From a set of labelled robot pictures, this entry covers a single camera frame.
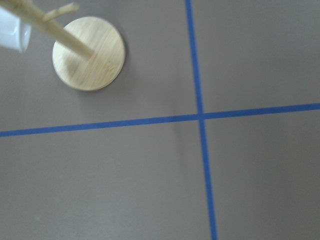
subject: blue tape line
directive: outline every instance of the blue tape line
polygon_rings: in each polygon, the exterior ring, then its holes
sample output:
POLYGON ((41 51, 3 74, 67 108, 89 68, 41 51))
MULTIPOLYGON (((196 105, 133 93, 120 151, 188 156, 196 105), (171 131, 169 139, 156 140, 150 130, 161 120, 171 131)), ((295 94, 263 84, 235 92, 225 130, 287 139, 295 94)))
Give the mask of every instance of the blue tape line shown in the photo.
POLYGON ((206 134, 206 126, 205 126, 205 118, 204 118, 201 78, 200 78, 200 71, 199 71, 197 43, 196 43, 191 0, 185 0, 185 10, 186 10, 187 25, 188 25, 188 33, 189 33, 195 98, 196 98, 197 112, 199 116, 199 119, 198 119, 199 132, 200 132, 200 140, 201 140, 203 173, 204 173, 204 181, 205 181, 205 188, 206 188, 210 232, 211 232, 211 239, 217 240, 218 236, 217 236, 217 228, 216 228, 214 197, 213 197, 212 184, 211 184, 210 161, 209 161, 209 154, 208 154, 207 134, 206 134))
POLYGON ((132 119, 132 120, 122 120, 122 121, 97 122, 97 123, 87 123, 87 124, 78 124, 78 125, 41 127, 41 128, 11 130, 11 131, 0 131, 0 138, 12 137, 12 136, 23 136, 23 135, 34 135, 34 134, 71 132, 71 131, 81 131, 81 130, 108 129, 108 128, 118 128, 118 127, 126 127, 126 126, 186 122, 186 121, 194 121, 197 119, 198 119, 197 114, 189 114, 189 115, 164 116, 164 117, 142 118, 142 119, 132 119))
POLYGON ((191 51, 197 112, 198 114, 203 114, 204 107, 203 107, 203 100, 202 100, 202 93, 201 93, 201 81, 200 81, 200 72, 199 72, 199 64, 198 64, 197 43, 196 43, 196 37, 195 37, 195 28, 194 28, 191 0, 185 0, 185 8, 186 8, 186 19, 187 19, 188 33, 189 33, 189 43, 190 43, 190 51, 191 51))
POLYGON ((303 111, 320 110, 320 103, 303 104, 303 105, 291 105, 291 106, 276 106, 246 110, 235 111, 220 111, 205 113, 205 119, 222 119, 222 118, 236 118, 254 115, 267 115, 267 114, 283 114, 303 111))
POLYGON ((200 130, 203 172, 204 172, 204 181, 205 181, 205 188, 206 188, 211 238, 212 240, 217 240, 218 234, 217 234, 217 227, 216 227, 214 194, 213 194, 213 190, 212 190, 213 188, 212 188, 212 182, 211 182, 211 171, 210 171, 211 168, 210 168, 209 153, 208 153, 206 123, 204 119, 199 120, 199 130, 200 130))

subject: gray floor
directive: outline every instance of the gray floor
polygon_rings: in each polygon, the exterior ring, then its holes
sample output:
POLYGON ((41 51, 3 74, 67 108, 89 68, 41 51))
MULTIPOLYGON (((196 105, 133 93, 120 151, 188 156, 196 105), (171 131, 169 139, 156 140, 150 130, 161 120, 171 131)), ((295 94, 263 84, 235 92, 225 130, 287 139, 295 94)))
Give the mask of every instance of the gray floor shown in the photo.
MULTIPOLYGON (((64 0, 33 0, 49 11, 64 0)), ((127 50, 108 87, 63 84, 54 41, 0 48, 0 132, 196 114, 184 1, 77 1, 127 50)), ((318 1, 193 1, 204 111, 320 103, 318 1)), ((317 240, 320 111, 206 120, 219 240, 317 240)), ((209 240, 198 122, 0 137, 4 240, 209 240)))

